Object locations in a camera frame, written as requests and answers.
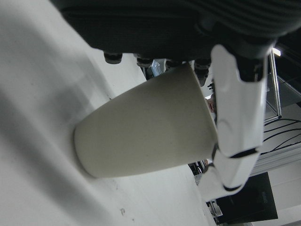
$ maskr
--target wall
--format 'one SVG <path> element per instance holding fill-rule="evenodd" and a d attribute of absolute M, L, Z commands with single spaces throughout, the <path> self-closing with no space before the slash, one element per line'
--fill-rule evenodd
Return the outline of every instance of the wall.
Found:
<path fill-rule="evenodd" d="M 283 108 L 283 118 L 291 118 L 301 120 L 301 108 L 298 105 L 290 105 Z M 265 127 L 265 130 L 276 128 L 281 125 L 286 125 L 288 121 L 275 122 Z M 301 123 L 284 127 L 269 133 L 265 133 L 265 138 L 272 134 L 278 133 L 286 129 L 301 128 Z M 281 134 L 264 142 L 260 148 L 262 152 L 270 151 L 285 140 L 300 134 L 301 131 L 292 131 Z M 287 144 L 301 141 L 301 136 L 298 136 Z M 293 162 L 284 165 L 280 168 L 269 171 L 270 183 L 274 195 L 275 205 L 278 213 L 278 219 L 253 222 L 254 226 L 282 226 L 285 224 L 297 222 L 301 220 L 301 162 Z"/>

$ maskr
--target white table surface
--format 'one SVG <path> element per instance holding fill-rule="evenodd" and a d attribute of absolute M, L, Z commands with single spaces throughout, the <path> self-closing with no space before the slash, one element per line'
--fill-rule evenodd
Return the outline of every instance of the white table surface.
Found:
<path fill-rule="evenodd" d="M 105 63 L 48 1 L 0 0 L 1 226 L 215 225 L 187 165 L 95 179 L 76 158 L 75 125 L 144 81 L 132 55 Z"/>

